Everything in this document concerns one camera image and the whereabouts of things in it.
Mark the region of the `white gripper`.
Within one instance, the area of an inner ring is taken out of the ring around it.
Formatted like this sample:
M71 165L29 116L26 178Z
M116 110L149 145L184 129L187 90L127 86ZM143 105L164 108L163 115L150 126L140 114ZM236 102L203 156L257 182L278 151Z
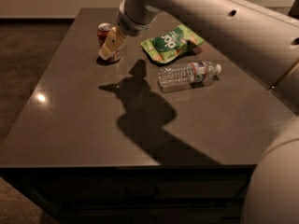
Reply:
M112 27L105 44L99 50L99 56L106 60L126 44L127 35L135 37L143 34L160 12L160 9L140 0L123 0L116 17L118 27Z

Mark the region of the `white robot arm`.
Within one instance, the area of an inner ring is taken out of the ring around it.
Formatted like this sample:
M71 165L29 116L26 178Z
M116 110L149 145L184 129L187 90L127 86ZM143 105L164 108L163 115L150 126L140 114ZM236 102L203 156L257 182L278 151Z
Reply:
M161 11L181 21L292 111L298 109L297 20L244 0L123 0L99 55L147 30ZM262 155L249 183L241 224L299 224L299 119Z

